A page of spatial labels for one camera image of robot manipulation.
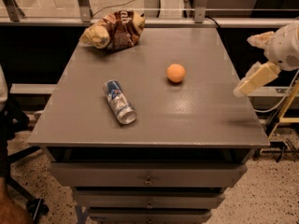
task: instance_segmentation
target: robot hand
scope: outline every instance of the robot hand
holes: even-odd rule
[[[267,63],[254,64],[234,89],[237,97],[245,96],[278,78],[281,70],[299,68],[299,21],[281,27],[275,33],[253,35],[248,39],[253,46],[264,49]]]

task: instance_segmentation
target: orange ball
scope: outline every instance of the orange ball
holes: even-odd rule
[[[181,64],[173,63],[167,67],[166,74],[172,82],[179,83],[185,78],[186,70]]]

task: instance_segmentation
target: desk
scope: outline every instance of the desk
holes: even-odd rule
[[[165,70],[181,63],[185,80]],[[120,125],[103,85],[116,79],[137,119]],[[149,28],[136,47],[78,44],[30,138],[50,171],[98,222],[202,223],[269,147],[213,28]]]

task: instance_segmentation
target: soda can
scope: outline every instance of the soda can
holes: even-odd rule
[[[129,124],[136,119],[135,109],[124,96],[121,85],[118,81],[110,80],[106,82],[103,90],[119,123]]]

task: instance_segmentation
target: black chair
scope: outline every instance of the black chair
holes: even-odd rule
[[[29,118],[22,112],[21,106],[18,101],[11,94],[8,95],[7,104],[5,106],[5,112],[7,117],[7,139],[14,138],[16,132],[24,131],[28,129]],[[37,152],[39,147],[28,147],[17,153],[8,156],[9,163],[19,161],[27,157],[28,155]],[[16,182],[11,176],[7,178],[7,184],[13,189],[19,192],[26,200],[27,212],[32,216],[34,223],[38,222],[39,216],[46,215],[49,212],[49,208],[44,204],[43,199],[38,199],[18,182]]]

